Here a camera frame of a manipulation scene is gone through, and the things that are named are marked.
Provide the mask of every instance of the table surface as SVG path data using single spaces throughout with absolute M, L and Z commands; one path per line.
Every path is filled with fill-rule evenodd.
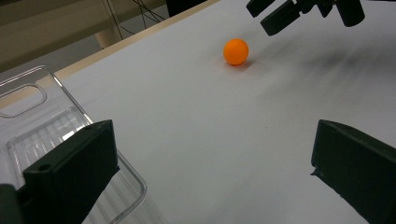
M 275 36 L 222 0 L 63 78 L 170 223 L 367 223 L 311 176 L 319 119 L 396 146 L 396 4 L 362 2 L 346 28 L 318 9 Z M 224 62 L 244 38 L 249 58 Z

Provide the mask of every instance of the orange ball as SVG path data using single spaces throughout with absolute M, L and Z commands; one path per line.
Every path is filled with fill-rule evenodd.
M 224 46 L 223 56 L 231 65 L 240 65 L 248 58 L 248 44 L 243 39 L 231 39 Z

